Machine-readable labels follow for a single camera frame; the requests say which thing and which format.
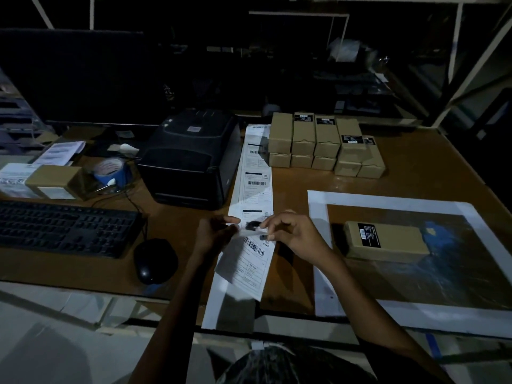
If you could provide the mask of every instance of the black sleeve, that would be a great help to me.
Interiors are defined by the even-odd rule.
[[[359,337],[357,339],[380,383],[443,383],[416,361]]]

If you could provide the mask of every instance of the black thermal printer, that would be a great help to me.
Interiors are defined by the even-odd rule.
[[[137,167],[158,203],[216,210],[227,200],[241,150],[238,117],[185,110],[157,128]]]

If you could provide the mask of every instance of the stack of boxes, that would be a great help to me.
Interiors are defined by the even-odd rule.
[[[361,178],[380,178],[386,169],[374,137],[363,135],[356,119],[274,113],[268,150],[271,167],[334,168]]]

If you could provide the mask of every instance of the hand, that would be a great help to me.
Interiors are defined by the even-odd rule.
[[[217,256],[231,237],[238,232],[240,219],[228,215],[215,215],[199,221],[195,235],[194,251],[190,258],[196,265],[202,265]]]
[[[291,233],[281,230],[279,225],[289,226]],[[270,241],[281,241],[297,256],[318,268],[323,264],[325,257],[333,253],[307,215],[287,210],[271,215],[260,224],[260,227],[268,227],[267,238]]]

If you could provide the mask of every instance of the forearm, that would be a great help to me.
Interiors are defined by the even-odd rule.
[[[444,371],[352,276],[334,252],[324,256],[319,269],[329,279],[355,334],[365,341],[412,358],[433,375],[451,382]]]
[[[207,268],[189,263],[173,300],[131,374],[130,384],[184,383]]]

